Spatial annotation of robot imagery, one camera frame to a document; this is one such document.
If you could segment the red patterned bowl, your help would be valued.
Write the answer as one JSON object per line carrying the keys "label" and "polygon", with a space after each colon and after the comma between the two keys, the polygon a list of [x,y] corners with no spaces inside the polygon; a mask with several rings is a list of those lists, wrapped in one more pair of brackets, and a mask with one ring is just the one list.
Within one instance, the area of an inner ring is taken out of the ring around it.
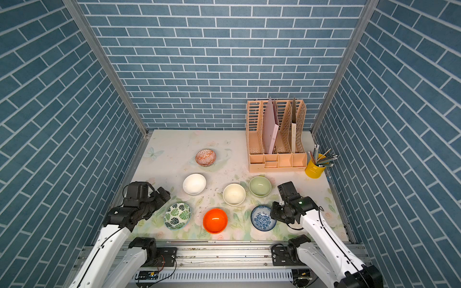
{"label": "red patterned bowl", "polygon": [[213,150],[202,149],[196,154],[195,160],[198,165],[202,167],[209,167],[214,164],[216,157],[216,153]]}

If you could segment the cream bowl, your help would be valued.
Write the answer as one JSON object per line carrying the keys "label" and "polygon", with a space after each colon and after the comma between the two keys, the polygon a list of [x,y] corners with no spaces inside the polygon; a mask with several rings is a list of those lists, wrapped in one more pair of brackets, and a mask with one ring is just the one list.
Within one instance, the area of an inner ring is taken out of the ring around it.
{"label": "cream bowl", "polygon": [[246,191],[239,184],[229,184],[224,188],[223,200],[231,206],[241,205],[246,199]]}

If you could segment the green leaf patterned bowl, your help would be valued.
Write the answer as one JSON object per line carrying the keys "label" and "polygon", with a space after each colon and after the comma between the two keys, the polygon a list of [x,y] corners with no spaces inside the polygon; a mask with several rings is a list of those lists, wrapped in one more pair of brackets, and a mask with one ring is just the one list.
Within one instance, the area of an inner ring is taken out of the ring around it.
{"label": "green leaf patterned bowl", "polygon": [[191,219],[192,210],[187,203],[172,204],[164,215],[164,225],[170,230],[180,230]]}

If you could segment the light green bowl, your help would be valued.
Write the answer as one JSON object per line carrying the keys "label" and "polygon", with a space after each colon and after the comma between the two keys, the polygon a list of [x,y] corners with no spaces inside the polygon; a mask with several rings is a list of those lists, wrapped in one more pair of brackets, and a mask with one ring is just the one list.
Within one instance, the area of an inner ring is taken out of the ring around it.
{"label": "light green bowl", "polygon": [[263,198],[271,193],[272,184],[266,177],[256,176],[250,180],[249,189],[256,197]]}

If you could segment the blue floral patterned bowl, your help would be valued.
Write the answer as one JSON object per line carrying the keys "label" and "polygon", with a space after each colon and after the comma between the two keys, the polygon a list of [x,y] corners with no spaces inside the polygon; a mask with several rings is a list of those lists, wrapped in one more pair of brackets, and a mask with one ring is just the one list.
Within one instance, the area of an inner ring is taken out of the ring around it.
{"label": "blue floral patterned bowl", "polygon": [[271,208],[266,205],[255,207],[250,216],[252,225],[262,232],[268,232],[274,229],[277,222],[271,218],[270,214]]}

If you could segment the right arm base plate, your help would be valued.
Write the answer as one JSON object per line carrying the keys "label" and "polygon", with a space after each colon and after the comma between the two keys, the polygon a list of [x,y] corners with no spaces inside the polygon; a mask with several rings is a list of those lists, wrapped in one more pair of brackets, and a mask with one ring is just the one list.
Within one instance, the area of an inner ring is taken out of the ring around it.
{"label": "right arm base plate", "polygon": [[275,244],[271,247],[271,255],[274,266],[305,266],[289,246]]}

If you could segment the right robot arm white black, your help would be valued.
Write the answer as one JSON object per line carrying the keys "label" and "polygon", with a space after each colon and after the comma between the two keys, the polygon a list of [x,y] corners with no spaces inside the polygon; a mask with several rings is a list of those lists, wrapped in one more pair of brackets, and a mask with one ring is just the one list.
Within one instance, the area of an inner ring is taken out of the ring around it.
{"label": "right robot arm white black", "polygon": [[308,233],[288,241],[291,260],[307,265],[329,288],[382,288],[384,281],[379,270],[367,266],[339,239],[326,223],[322,210],[309,197],[283,205],[273,202],[271,218],[285,224],[297,222]]}

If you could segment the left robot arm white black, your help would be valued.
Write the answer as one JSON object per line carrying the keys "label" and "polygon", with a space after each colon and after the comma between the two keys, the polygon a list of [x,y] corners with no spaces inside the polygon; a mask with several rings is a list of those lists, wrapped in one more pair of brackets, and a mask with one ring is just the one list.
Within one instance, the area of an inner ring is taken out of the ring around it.
{"label": "left robot arm white black", "polygon": [[170,193],[149,182],[132,182],[125,187],[122,204],[112,208],[103,221],[97,241],[81,269],[70,283],[72,288],[124,288],[136,271],[146,264],[158,264],[154,238],[135,238],[117,267],[110,268],[135,226],[149,219],[170,200]]}

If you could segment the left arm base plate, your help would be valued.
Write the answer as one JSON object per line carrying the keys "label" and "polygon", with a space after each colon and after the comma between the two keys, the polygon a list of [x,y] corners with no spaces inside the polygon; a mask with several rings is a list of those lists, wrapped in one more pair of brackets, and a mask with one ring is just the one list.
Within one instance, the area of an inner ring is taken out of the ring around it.
{"label": "left arm base plate", "polygon": [[178,249],[176,247],[158,247],[147,250],[147,260],[142,267],[173,267]]}

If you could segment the white bowl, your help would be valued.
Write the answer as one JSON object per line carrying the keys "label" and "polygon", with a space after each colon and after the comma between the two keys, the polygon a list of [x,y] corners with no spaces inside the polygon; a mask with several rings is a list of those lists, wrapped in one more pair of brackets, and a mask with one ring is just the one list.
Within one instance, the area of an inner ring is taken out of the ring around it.
{"label": "white bowl", "polygon": [[182,189],[188,195],[195,196],[204,191],[206,178],[201,174],[189,175],[182,184]]}

